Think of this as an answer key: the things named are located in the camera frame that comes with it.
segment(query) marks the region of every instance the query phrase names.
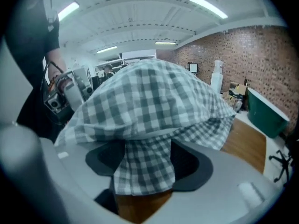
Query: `chair leg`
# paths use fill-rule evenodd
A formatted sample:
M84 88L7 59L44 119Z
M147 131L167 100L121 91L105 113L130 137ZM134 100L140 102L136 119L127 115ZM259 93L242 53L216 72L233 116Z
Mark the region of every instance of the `chair leg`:
M283 154L280 150L278 150L276 153L277 153L277 154L280 154L281 158L282 158L283 160L285 160L285 156L284 156L284 154Z
M275 159L275 160L277 160L277 161L280 162L280 163L284 163L284 160L283 160L283 159L280 159L280 158L278 158L278 157L276 157L276 156L269 156L269 160L271 160L271 159Z
M289 182L290 177L289 177L289 167L288 167L288 165L285 168L285 173L286 173L286 181Z
M282 168L282 170L281 170L281 172L280 172L280 174L279 174L279 177L274 178L274 182L277 182L277 181L279 181L279 180L281 179L281 176L282 176L282 174L284 173L284 170L285 170L285 167Z

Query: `person's arm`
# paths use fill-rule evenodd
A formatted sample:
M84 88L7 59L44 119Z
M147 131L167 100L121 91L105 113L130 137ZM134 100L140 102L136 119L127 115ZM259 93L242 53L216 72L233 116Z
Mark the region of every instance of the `person's arm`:
M52 23L50 31L45 40L45 59L46 63L54 62L63 71L66 71L66 65L59 49L59 19ZM53 65L49 66L48 78L52 80L55 76L60 75L61 72Z
M63 71L66 71L66 65L65 65L64 59L61 55L59 48L49 51L46 54L45 58L46 58L46 63L48 63L49 61L52 61L60 69L62 69ZM48 71L49 80L52 80L52 78L54 78L55 76L60 75L60 74L61 74L61 72L56 67L54 67L54 65L49 66L49 71Z

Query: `ceiling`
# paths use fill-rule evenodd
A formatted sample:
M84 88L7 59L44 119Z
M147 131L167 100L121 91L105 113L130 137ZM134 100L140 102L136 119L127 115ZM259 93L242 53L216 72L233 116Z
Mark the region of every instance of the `ceiling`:
M272 25L279 17L268 0L206 0L226 13L226 19L189 0L53 0L53 6L59 12L73 1L80 8L61 21L60 43L98 59L140 49L174 49L213 31L248 23ZM118 49L97 54L112 46Z

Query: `wooden surface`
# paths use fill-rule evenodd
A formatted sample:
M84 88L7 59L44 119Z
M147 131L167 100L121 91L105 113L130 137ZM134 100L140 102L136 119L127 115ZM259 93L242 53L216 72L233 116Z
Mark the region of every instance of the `wooden surface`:
M142 223L171 197L172 191L148 196L116 195L116 203L120 217L132 223Z
M254 128L234 119L228 139L221 151L237 156L263 173L266 156L266 137ZM116 202L120 217L142 223L171 197L172 191L149 196L120 196Z
M221 151L245 160L261 174L263 173L266 161L266 137L242 121L234 119Z

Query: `office chair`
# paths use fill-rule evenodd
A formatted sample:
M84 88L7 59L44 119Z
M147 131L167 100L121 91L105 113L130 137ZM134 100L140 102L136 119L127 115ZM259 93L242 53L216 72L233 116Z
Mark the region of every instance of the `office chair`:
M278 158L273 155L269 156L269 160L271 160L273 158L282 164L282 169L281 169L279 176L277 178L275 178L273 181L278 182L281 179L282 174L285 172L286 173L286 183L284 184L284 187L290 180L289 165L292 168L294 168L294 166L295 166L294 160L298 160L297 158L294 158L295 155L298 155L298 146L299 146L298 142L299 142L299 124L297 123L293 132L291 134L289 134L289 136L285 140L285 146L289 150L287 159L284 157L284 154L280 150L278 150L276 153L280 154L281 158Z

